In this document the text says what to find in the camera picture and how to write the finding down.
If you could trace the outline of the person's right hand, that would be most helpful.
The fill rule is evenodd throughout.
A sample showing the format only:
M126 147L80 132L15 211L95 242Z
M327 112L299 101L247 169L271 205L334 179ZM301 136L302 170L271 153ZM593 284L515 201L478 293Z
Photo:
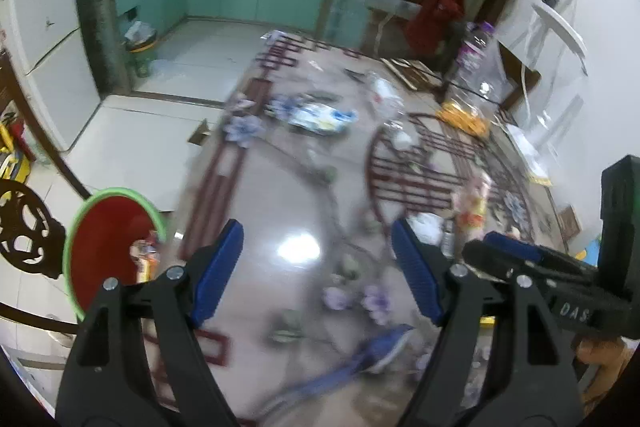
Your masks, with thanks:
M582 405L588 416L612 389L631 360L631 349L623 337L589 338L579 341L575 355L579 362L597 366L596 376L582 392Z

